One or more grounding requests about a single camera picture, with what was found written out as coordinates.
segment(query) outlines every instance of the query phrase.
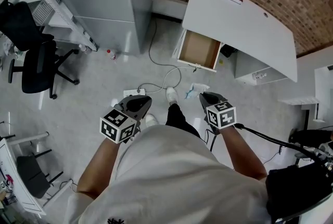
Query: white desk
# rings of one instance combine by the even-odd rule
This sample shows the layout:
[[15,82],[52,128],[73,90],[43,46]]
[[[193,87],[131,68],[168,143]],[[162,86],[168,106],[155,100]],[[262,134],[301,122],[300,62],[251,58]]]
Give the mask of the white desk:
[[36,140],[43,137],[48,136],[48,132],[26,137],[23,139],[13,140],[7,142],[6,139],[2,139],[0,141],[0,168],[4,176],[9,175],[13,179],[13,193],[16,196],[19,203],[22,205],[22,207],[29,212],[40,214],[40,215],[46,215],[44,209],[48,208],[49,206],[54,203],[56,199],[59,198],[59,196],[65,192],[67,188],[71,186],[73,183],[72,180],[68,180],[68,182],[57,192],[55,193],[51,199],[49,199],[43,206],[39,204],[37,199],[33,197],[30,192],[25,187],[23,181],[21,180],[21,177],[19,176],[16,168],[16,161],[14,158],[14,155],[10,149],[9,145],[15,145],[22,142],[27,142],[30,140]]
[[26,189],[23,181],[17,173],[16,163],[12,156],[6,139],[0,141],[0,168],[3,174],[6,176],[9,174],[14,181],[14,195],[22,205],[22,207],[29,212],[35,214],[46,215],[42,206],[37,202]]
[[292,32],[249,0],[189,0],[183,28],[241,51],[236,78],[262,71],[297,81]]

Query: shoe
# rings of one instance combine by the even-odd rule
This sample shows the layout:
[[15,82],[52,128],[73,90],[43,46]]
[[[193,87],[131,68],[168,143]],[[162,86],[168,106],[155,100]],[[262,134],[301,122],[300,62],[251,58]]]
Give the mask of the shoe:
[[168,100],[169,104],[178,104],[178,95],[176,90],[173,87],[168,87],[166,90],[166,99]]
[[153,125],[158,125],[158,121],[157,119],[151,115],[151,114],[147,114],[146,115],[146,126],[147,128]]

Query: gray floor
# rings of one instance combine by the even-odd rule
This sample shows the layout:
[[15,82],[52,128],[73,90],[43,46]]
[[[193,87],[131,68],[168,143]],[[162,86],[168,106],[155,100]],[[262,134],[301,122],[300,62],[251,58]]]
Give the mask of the gray floor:
[[[157,62],[184,66],[171,59],[176,29],[180,24],[158,19],[157,25],[151,49],[152,58]],[[45,148],[53,150],[45,157],[47,166],[44,166],[44,172],[53,176],[63,169],[64,175],[49,193],[54,193],[61,181],[72,178],[75,183],[78,182],[104,139],[98,132],[99,117],[112,103],[122,99],[125,89],[135,89],[146,82],[162,84],[171,67],[160,67],[149,60],[148,47],[154,28],[152,23],[147,34],[145,52],[138,57],[119,56],[116,61],[112,61],[103,50],[88,56],[80,53],[70,57],[65,63],[64,72],[73,78],[80,78],[81,83],[74,86],[57,76],[57,100],[49,99],[47,91],[44,94],[24,94],[21,91],[20,73],[15,75],[12,84],[8,84],[9,59],[6,60],[5,69],[0,73],[0,121],[8,122],[10,114],[10,133],[17,137],[44,131],[50,133],[50,136],[42,141]],[[233,63],[222,55],[220,59],[223,64],[216,65],[217,73],[206,70],[193,73],[193,69],[182,69],[182,82],[176,89],[187,121],[199,130],[202,138],[208,126],[202,120],[204,114],[199,100],[184,99],[191,83],[210,86],[211,91],[222,94],[236,107],[238,122],[274,138],[287,140],[292,128],[302,127],[303,114],[300,108],[277,102],[275,84],[278,82],[257,87],[244,85],[234,79]],[[166,79],[166,85],[175,85],[178,80],[179,73],[174,71]],[[153,86],[145,88],[147,91],[157,90]],[[165,123],[168,110],[165,92],[152,94],[151,97],[153,102],[150,113],[155,115],[160,123]],[[0,135],[6,134],[8,124],[1,124]],[[278,151],[279,147],[275,144],[246,131],[241,131],[241,134],[263,162],[268,161]],[[213,153],[221,163],[232,166],[221,137],[216,140]],[[265,167],[267,170],[281,168],[292,162],[293,152],[283,149],[282,154],[276,155]],[[48,210],[46,218],[50,223],[62,223],[66,199],[70,193],[71,190],[68,190],[52,209]]]

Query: plastic bottle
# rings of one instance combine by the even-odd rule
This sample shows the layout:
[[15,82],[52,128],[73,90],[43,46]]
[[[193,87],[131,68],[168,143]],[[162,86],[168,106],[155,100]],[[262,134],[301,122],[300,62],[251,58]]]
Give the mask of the plastic bottle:
[[114,52],[111,51],[110,49],[108,49],[106,52],[108,53],[108,56],[110,56],[110,59],[111,59],[111,60],[115,60],[115,59],[117,58],[116,53],[114,53]]
[[85,54],[90,54],[92,52],[92,50],[90,48],[88,48],[88,47],[86,47],[85,45],[82,45],[82,44],[79,45],[79,48]]

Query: white t-shirt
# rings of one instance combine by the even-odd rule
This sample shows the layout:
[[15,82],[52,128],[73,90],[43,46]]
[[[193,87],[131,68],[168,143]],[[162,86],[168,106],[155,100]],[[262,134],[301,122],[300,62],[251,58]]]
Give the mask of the white t-shirt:
[[69,198],[65,223],[270,223],[261,181],[220,164],[198,137],[164,125],[144,130],[96,199]]

